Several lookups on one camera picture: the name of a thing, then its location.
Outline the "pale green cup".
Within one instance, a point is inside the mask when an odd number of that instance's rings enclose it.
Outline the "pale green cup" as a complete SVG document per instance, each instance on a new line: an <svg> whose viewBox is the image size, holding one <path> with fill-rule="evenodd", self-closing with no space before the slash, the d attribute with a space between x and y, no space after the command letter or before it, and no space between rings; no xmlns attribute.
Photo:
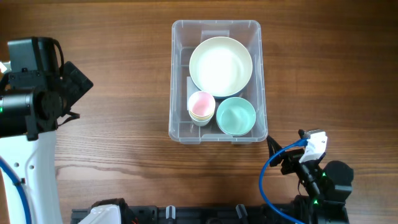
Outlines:
<svg viewBox="0 0 398 224"><path fill-rule="evenodd" d="M191 120L197 126L206 126L211 121L211 117L208 119L197 119L196 117L191 116Z"/></svg>

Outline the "cream large bowl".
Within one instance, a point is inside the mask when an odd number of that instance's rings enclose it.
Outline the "cream large bowl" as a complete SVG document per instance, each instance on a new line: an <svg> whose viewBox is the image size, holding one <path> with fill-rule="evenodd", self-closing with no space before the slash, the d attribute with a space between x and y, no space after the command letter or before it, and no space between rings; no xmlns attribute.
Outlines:
<svg viewBox="0 0 398 224"><path fill-rule="evenodd" d="M252 71L248 49L230 37L212 37L203 41L189 61L192 82L216 98L241 92L249 83Z"/></svg>

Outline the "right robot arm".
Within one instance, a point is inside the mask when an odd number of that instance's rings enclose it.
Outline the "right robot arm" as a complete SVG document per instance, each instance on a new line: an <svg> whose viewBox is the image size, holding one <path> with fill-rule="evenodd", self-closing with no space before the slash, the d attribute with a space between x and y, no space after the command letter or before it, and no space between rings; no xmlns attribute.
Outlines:
<svg viewBox="0 0 398 224"><path fill-rule="evenodd" d="M298 194L287 204L264 206L265 223L349 223L346 200L353 191L354 170L341 161L330 161L320 167L324 155L317 160L300 163L302 145L282 152L276 140L267 137L271 167L281 165L283 175L296 174L298 186L307 195Z"/></svg>

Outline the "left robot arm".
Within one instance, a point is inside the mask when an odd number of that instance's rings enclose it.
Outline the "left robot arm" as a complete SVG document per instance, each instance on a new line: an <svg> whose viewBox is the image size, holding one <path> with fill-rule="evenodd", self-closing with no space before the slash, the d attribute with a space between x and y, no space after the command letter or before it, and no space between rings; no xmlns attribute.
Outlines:
<svg viewBox="0 0 398 224"><path fill-rule="evenodd" d="M92 87L59 42L28 37L7 44L1 64L1 174L11 223L61 223L56 132L78 119L72 106Z"/></svg>

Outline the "yellow cup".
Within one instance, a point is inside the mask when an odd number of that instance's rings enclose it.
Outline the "yellow cup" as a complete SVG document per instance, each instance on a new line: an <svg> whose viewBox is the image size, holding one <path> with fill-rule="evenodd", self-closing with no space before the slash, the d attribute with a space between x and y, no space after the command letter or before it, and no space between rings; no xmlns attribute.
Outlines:
<svg viewBox="0 0 398 224"><path fill-rule="evenodd" d="M189 111L189 115L197 121L207 121L213 117L214 113L209 114L208 116L199 116Z"/></svg>

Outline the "green small bowl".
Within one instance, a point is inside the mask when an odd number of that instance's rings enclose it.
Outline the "green small bowl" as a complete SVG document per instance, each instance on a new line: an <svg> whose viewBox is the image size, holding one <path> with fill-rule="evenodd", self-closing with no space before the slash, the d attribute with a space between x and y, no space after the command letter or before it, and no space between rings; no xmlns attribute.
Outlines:
<svg viewBox="0 0 398 224"><path fill-rule="evenodd" d="M244 136L256 123L256 111L253 105L244 98L227 98L218 106L216 122L225 134Z"/></svg>

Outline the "clear plastic storage container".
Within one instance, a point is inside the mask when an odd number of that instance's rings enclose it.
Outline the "clear plastic storage container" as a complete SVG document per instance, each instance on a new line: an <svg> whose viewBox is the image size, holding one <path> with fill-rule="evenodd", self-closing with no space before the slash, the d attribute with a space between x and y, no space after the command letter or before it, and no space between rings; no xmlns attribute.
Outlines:
<svg viewBox="0 0 398 224"><path fill-rule="evenodd" d="M195 48L212 37L230 37L249 51L253 71L242 98L256 110L256 123L244 136L225 134L212 118L206 126L195 125L187 107L187 77L189 60ZM177 20L172 25L172 54L170 76L169 136L182 144L231 142L250 144L261 142L268 135L266 93L261 26L254 20Z"/></svg>

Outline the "pink cup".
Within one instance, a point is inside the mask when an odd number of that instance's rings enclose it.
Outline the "pink cup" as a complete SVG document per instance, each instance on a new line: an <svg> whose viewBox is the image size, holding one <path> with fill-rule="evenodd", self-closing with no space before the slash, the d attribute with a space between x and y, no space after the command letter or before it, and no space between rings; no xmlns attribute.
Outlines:
<svg viewBox="0 0 398 224"><path fill-rule="evenodd" d="M195 116L209 116L214 113L215 106L215 98L206 91L196 91L188 99L188 110Z"/></svg>

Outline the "dark blue bowl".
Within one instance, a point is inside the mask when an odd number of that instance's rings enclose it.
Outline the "dark blue bowl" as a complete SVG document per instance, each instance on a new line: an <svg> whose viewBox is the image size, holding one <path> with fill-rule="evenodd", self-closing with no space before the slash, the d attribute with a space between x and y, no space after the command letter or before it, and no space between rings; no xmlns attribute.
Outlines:
<svg viewBox="0 0 398 224"><path fill-rule="evenodd" d="M236 92L235 94L228 95L228 96L213 96L216 100L223 100L231 97L242 97L243 94L246 92L246 87L244 87L242 90Z"/></svg>

